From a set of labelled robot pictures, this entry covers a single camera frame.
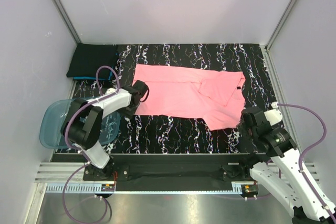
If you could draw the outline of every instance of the pink cloth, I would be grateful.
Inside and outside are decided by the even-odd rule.
[[[137,65],[133,82],[137,80],[150,89],[137,115],[203,118],[210,130],[234,128],[240,121],[242,72]]]

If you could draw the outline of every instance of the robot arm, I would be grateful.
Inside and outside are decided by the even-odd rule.
[[[257,160],[255,156],[251,156],[248,161],[244,162],[246,172],[262,184],[286,208],[293,217],[293,223],[331,223],[327,210],[320,204],[301,174],[298,164],[300,153],[295,142],[286,130],[280,127],[272,128],[280,119],[276,105],[274,108],[265,113],[258,107],[247,108],[242,112],[242,115],[246,128],[259,150],[265,152],[286,174],[291,187],[271,172],[265,163]],[[335,204],[323,193],[304,164],[303,170],[320,197],[335,214]]]
[[[114,89],[109,89],[99,99],[102,100],[103,97],[113,92]],[[133,86],[124,87],[115,95],[96,103],[95,106],[91,105],[87,107],[75,119],[70,127],[68,137],[91,160],[93,166],[104,169],[110,162],[110,156],[104,151],[98,141],[102,119],[114,111],[118,111],[128,117],[133,116],[140,104],[140,100],[145,94],[149,94],[148,86],[142,81],[136,81]],[[61,128],[62,135],[64,135],[65,129],[73,115],[82,106],[93,100],[95,99],[88,101],[75,99],[71,103],[69,112]]]

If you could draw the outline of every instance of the white enclosure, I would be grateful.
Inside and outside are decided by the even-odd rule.
[[[270,75],[288,103],[325,120],[326,141],[308,159],[336,202],[336,0],[54,1],[0,0],[1,223],[24,222],[38,166],[52,155],[39,142],[39,128],[48,106],[68,98],[76,36],[91,44],[266,45],[276,38],[266,53],[276,69]],[[318,140],[322,127],[313,115],[290,115],[301,147]]]
[[[82,42],[265,44],[290,0],[61,0]]]
[[[0,0],[1,223],[24,223],[40,162],[39,127],[50,103],[68,96],[75,42],[51,0]]]
[[[288,103],[316,111],[327,125],[326,140],[308,153],[320,175],[321,186],[336,201],[336,89],[334,44],[336,0],[298,0],[278,38],[271,57]],[[303,148],[322,135],[320,122],[311,114],[291,109]]]

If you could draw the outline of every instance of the plastic bin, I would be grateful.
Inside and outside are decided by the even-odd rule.
[[[74,99],[61,100],[53,103],[47,109],[41,124],[40,142],[45,148],[68,148],[64,136],[61,135],[61,127],[68,114],[70,104]],[[101,145],[111,143],[118,134],[120,114],[113,112],[102,120],[99,142]]]

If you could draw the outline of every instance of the black cloth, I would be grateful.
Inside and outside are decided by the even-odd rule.
[[[67,77],[82,77],[92,79],[96,77],[99,67],[107,65],[115,67],[118,60],[116,45],[90,45],[79,43],[72,56]],[[111,71],[102,69],[99,79],[109,80]]]

